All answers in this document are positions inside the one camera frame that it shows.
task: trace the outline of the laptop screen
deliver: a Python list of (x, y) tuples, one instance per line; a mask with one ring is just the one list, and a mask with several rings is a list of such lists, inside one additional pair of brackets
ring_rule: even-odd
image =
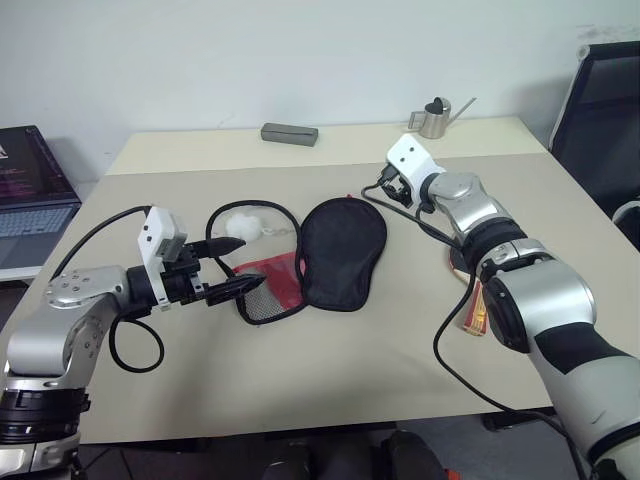
[(77, 197), (37, 127), (0, 129), (0, 206)]

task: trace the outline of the floor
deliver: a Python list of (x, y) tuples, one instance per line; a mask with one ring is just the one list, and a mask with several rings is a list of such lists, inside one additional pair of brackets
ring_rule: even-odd
[[(0, 328), (24, 290), (0, 289)], [(499, 432), (487, 431), (477, 415), (397, 422), (397, 428), (420, 435), (446, 468), (464, 480), (572, 480), (577, 478), (564, 440), (546, 425), (532, 422)], [(202, 453), (141, 448), (82, 446), (80, 458), (91, 480), (259, 480), (265, 466), (290, 441), (313, 450), (321, 480), (376, 479), (371, 449), (390, 429), (344, 433), (329, 431), (287, 436), (253, 434), (202, 440)], [(131, 474), (127, 473), (128, 465)]]

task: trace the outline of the white wall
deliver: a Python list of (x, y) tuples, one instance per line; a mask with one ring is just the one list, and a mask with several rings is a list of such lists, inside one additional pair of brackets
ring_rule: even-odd
[(74, 182), (134, 131), (401, 121), (435, 95), (546, 140), (579, 45), (640, 37), (638, 0), (0, 0), (0, 126)]

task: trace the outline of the cable connector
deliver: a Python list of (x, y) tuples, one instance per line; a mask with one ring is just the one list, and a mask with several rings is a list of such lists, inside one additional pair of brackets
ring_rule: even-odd
[(396, 178), (398, 175), (399, 175), (399, 172), (398, 170), (396, 170), (396, 167), (394, 167), (390, 163), (387, 163), (387, 166), (384, 167), (380, 172), (380, 177), (378, 178), (377, 185), (378, 186), (384, 185), (385, 183), (388, 183), (394, 178)]

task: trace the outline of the beige table surface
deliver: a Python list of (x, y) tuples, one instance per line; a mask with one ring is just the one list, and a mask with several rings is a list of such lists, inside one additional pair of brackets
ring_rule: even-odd
[[(377, 163), (406, 132), (396, 123), (319, 127), (313, 148), (264, 142), (255, 129), (136, 133), (107, 175)], [(442, 138), (416, 138), (436, 159), (546, 151), (517, 117), (458, 120)]]
[[(619, 348), (638, 353), (640, 257), (550, 155), (441, 163), (452, 171), (477, 172), (530, 236), (590, 284), (598, 331)], [(190, 239), (197, 240), (209, 213), (224, 203), (271, 200), (302, 220), (328, 198), (357, 194), (380, 166), (106, 176), (9, 320), (0, 351), (16, 323), (37, 305), (56, 262), (91, 226), (115, 212), (147, 203), (170, 208), (184, 219)], [(82, 416), (83, 441), (218, 436), (491, 410), (440, 368), (431, 351), (437, 327), (464, 290), (447, 270), (445, 248), (401, 217), (381, 213), (389, 238), (364, 308), (333, 313), (309, 307), (262, 327), (244, 323), (232, 303), (157, 312), (147, 321), (165, 341), (164, 363), (149, 374), (130, 374), (119, 370), (104, 348), (89, 387), (93, 405)], [(429, 220), (448, 228), (441, 215)], [(141, 223), (142, 217), (132, 217), (113, 225), (72, 266), (139, 264)], [(206, 263), (202, 276), (222, 279), (213, 262)], [(155, 359), (152, 340), (135, 327), (124, 326), (119, 343), (130, 362)], [(527, 357), (501, 347), (490, 333), (476, 338), (451, 328), (442, 339), (442, 353), (507, 405), (549, 403)]]

